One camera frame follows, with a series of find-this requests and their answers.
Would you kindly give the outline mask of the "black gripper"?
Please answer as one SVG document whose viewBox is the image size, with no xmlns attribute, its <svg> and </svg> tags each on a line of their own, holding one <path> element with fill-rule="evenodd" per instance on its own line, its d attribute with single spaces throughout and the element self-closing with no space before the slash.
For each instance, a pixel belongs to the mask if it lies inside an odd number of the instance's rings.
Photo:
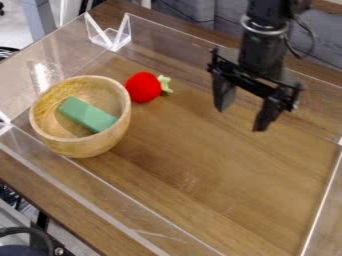
<svg viewBox="0 0 342 256">
<path fill-rule="evenodd" d="M 243 15 L 241 44 L 237 60 L 232 61 L 221 48 L 211 50 L 207 71 L 212 76 L 213 106 L 221 112 L 233 102 L 240 87 L 263 99 L 252 131 L 264 132 L 283 111 L 291 112 L 301 86 L 283 78 L 283 57 L 288 23 L 273 27 Z"/>
</svg>

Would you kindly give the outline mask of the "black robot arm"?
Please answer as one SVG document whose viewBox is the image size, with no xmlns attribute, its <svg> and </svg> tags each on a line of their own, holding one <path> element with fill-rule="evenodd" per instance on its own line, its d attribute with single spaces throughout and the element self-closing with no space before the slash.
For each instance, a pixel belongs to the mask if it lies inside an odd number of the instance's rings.
<svg viewBox="0 0 342 256">
<path fill-rule="evenodd" d="M 263 99 L 252 130 L 263 132 L 284 111 L 297 105 L 303 84 L 285 78 L 283 59 L 296 53 L 289 45 L 289 24 L 301 28 L 299 14 L 309 9 L 312 0 L 248 0 L 237 60 L 223 55 L 223 49 L 211 50 L 207 71 L 212 77 L 213 106 L 221 111 L 235 99 L 239 88 Z"/>
</svg>

